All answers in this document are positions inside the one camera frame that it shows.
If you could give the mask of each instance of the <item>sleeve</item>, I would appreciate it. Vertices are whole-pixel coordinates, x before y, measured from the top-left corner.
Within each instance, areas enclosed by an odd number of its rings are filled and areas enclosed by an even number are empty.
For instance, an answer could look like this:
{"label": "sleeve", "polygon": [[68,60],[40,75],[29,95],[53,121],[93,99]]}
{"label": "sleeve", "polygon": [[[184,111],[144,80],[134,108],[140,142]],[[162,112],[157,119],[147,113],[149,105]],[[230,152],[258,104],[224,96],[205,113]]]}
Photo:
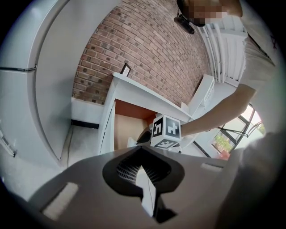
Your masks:
{"label": "sleeve", "polygon": [[240,84],[258,91],[273,76],[275,65],[251,38],[247,37],[245,42],[245,69]]}

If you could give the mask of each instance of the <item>person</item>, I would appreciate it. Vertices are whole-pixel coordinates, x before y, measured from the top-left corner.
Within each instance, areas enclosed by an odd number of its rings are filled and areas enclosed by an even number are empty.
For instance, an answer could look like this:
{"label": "person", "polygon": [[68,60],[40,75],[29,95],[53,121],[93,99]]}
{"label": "person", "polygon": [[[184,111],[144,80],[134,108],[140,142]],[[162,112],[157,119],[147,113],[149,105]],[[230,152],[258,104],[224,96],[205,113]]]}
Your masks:
{"label": "person", "polygon": [[245,70],[237,89],[202,117],[184,124],[184,137],[222,126],[241,115],[259,88],[273,76],[281,53],[266,24],[243,0],[177,0],[177,4],[183,16],[197,26],[232,15],[240,17],[248,33]]}

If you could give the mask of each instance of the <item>fiducial marker cube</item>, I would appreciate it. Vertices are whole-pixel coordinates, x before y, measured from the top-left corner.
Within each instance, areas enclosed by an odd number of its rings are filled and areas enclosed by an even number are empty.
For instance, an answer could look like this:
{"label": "fiducial marker cube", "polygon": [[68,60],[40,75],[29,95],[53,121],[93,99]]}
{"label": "fiducial marker cube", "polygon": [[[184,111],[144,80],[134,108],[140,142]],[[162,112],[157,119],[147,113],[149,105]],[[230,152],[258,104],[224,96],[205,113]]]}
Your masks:
{"label": "fiducial marker cube", "polygon": [[169,149],[181,141],[180,121],[165,114],[154,119],[151,146]]}

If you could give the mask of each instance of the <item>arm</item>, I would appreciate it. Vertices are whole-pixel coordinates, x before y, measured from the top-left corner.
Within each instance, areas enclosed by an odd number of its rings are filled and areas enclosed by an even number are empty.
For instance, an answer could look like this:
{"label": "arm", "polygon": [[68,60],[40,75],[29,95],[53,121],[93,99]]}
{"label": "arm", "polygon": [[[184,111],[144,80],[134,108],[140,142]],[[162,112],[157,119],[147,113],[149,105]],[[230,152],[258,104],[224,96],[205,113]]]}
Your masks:
{"label": "arm", "polygon": [[219,127],[235,119],[246,110],[255,92],[255,89],[239,84],[233,94],[223,99],[205,115],[183,125],[181,127],[182,137]]}

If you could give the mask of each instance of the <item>window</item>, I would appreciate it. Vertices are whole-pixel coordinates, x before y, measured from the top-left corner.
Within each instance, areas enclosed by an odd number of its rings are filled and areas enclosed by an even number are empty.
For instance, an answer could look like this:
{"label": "window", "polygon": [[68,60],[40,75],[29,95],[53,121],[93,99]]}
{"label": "window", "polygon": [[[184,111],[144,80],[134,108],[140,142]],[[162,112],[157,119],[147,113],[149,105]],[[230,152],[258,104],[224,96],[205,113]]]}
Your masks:
{"label": "window", "polygon": [[237,146],[245,147],[250,141],[257,139],[265,134],[265,128],[258,113],[251,105],[247,107],[244,113],[232,121],[222,126],[224,129],[245,132],[252,137],[246,138],[231,131],[220,130],[211,143],[213,147],[221,154],[230,153]]}

